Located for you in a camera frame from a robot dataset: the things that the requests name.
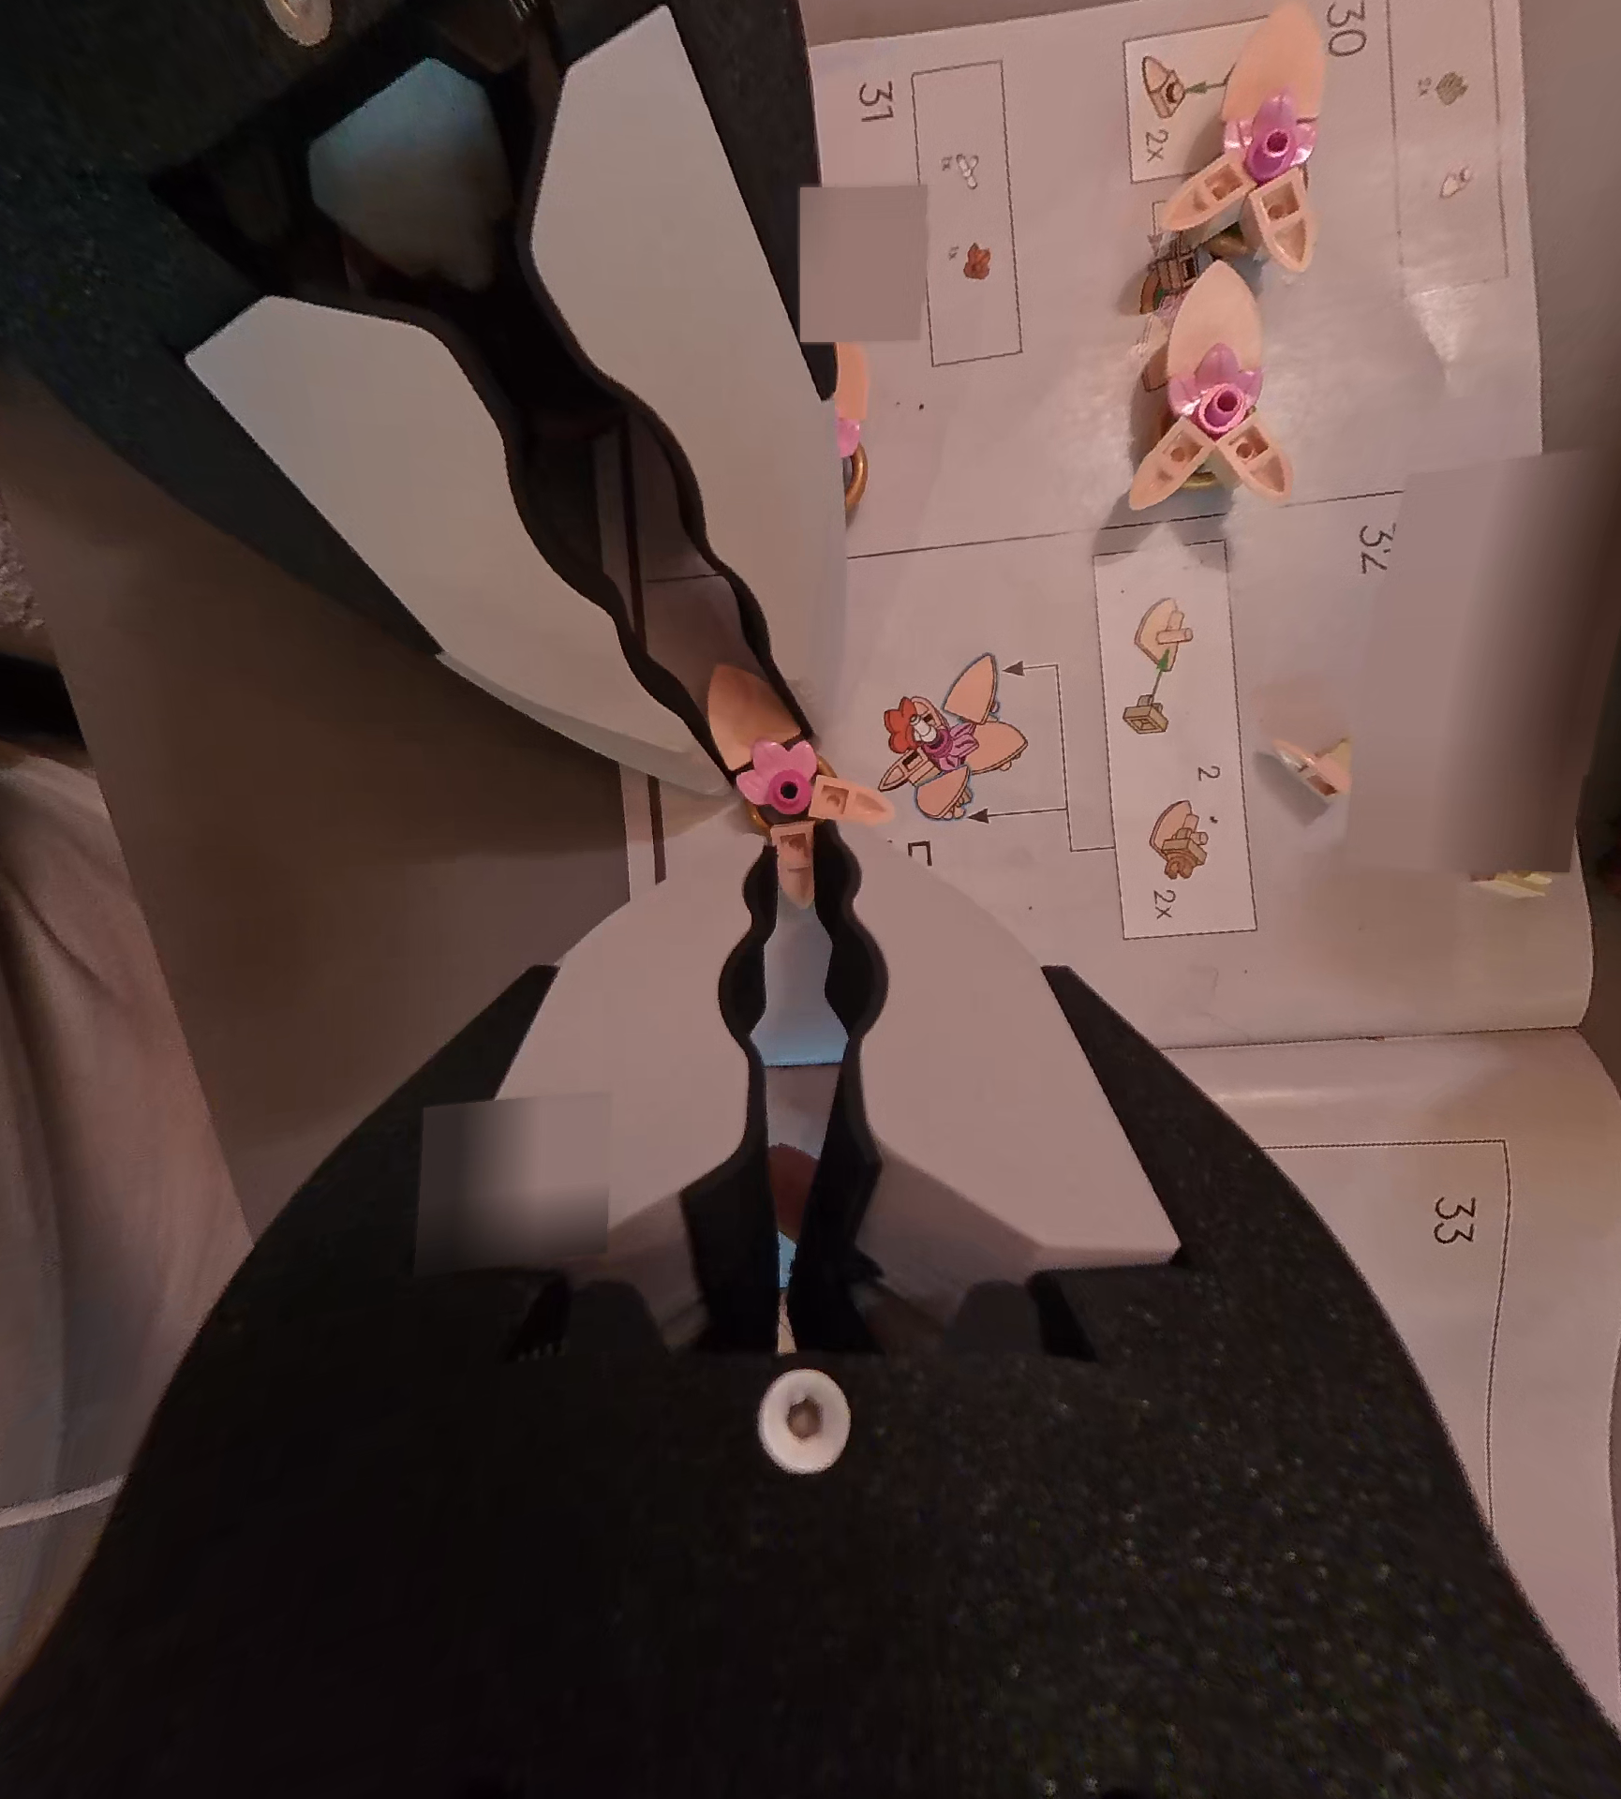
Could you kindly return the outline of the person's beige pants leg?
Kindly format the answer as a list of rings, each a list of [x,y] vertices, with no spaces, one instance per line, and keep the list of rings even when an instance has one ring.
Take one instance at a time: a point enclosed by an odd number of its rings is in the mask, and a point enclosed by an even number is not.
[[[0,740],[0,1698],[252,1241],[101,786]]]

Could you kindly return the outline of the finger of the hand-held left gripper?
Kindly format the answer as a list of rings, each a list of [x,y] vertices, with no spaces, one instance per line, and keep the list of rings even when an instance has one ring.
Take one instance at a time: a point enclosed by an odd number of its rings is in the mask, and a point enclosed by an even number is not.
[[[800,186],[818,174],[796,20],[535,20],[511,230],[507,410],[519,643],[473,679],[566,738],[711,738],[598,552],[574,543],[594,442],[638,424],[677,529],[729,586],[762,691],[816,725],[845,638],[828,347],[794,317]]]
[[[697,794],[727,790],[687,721],[642,687],[622,614],[537,544],[507,442],[438,335],[262,299],[186,366],[436,639],[442,663],[602,756]]]

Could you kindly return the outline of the white building instruction booklet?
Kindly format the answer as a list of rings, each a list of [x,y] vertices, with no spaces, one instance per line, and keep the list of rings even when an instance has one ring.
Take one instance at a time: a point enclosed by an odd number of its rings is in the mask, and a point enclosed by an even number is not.
[[[1348,845],[1273,738],[1441,752],[1471,677],[1548,697],[1526,604],[1394,576],[1445,505],[1546,477],[1516,4],[1307,4],[1311,267],[1237,256],[1283,503],[1129,489],[1208,242],[1160,232],[1224,153],[1273,4],[1115,4],[810,50],[834,188],[929,192],[919,333],[867,349],[867,493],[818,719],[895,788],[887,843],[1065,964],[1301,1184],[1374,1285],[1487,1520],[1621,1724],[1609,1425],[1621,1099],[1578,1033],[1586,889],[1499,899]]]

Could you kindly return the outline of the grey desk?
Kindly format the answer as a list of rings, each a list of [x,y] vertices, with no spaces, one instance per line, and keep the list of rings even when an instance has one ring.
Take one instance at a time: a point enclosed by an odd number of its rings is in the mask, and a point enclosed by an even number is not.
[[[178,507],[0,347],[0,491],[214,1130],[264,1225],[630,893],[618,774]],[[1621,901],[1586,1039],[1621,1093]],[[1621,1362],[1611,1441],[1621,1568]]]

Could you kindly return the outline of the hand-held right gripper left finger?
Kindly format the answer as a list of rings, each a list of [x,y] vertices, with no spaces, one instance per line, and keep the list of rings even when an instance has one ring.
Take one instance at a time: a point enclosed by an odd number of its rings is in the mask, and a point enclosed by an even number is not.
[[[632,1285],[713,1348],[774,1348],[772,932],[772,851],[725,847],[558,964],[491,1103],[491,1257]]]

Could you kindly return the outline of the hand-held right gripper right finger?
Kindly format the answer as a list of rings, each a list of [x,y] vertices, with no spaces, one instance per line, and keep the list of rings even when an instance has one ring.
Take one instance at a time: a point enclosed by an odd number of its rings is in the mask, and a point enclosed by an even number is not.
[[[792,1277],[810,1352],[875,1346],[861,1293],[950,1324],[988,1283],[1168,1265],[1180,1237],[1043,968],[861,827],[820,826],[845,1055]]]

